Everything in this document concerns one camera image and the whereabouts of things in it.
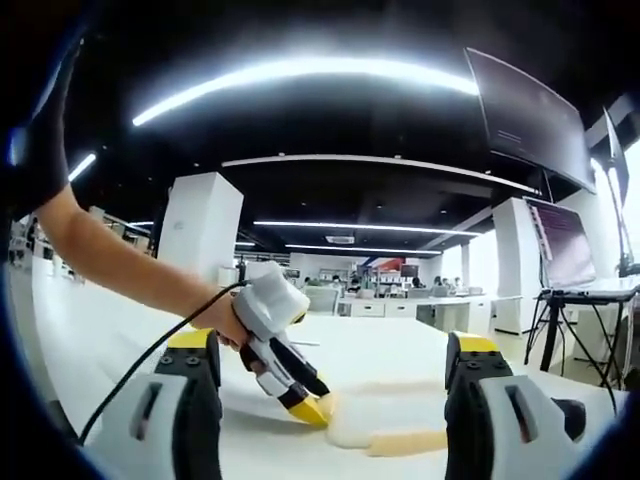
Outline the person's left hand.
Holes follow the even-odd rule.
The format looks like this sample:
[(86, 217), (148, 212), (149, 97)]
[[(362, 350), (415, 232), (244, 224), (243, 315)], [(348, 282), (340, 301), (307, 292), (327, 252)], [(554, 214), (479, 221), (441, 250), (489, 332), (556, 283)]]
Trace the person's left hand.
[(232, 297), (225, 295), (199, 314), (191, 326), (213, 329), (221, 344), (239, 351), (248, 341), (249, 334), (238, 320), (232, 306)]

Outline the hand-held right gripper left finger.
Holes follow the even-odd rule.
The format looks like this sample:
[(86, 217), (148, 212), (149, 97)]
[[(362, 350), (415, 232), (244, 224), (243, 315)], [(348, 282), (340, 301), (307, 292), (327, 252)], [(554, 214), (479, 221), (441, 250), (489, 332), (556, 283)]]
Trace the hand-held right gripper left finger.
[(220, 479), (219, 387), (216, 334), (180, 333), (105, 408), (86, 451), (115, 479)]

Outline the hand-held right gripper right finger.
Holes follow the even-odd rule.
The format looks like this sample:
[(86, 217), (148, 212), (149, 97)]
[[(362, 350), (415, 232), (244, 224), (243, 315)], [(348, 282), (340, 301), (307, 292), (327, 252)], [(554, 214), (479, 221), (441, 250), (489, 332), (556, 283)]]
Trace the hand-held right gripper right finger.
[(564, 479), (579, 460), (583, 403), (516, 375), (488, 338), (448, 334), (447, 479)]

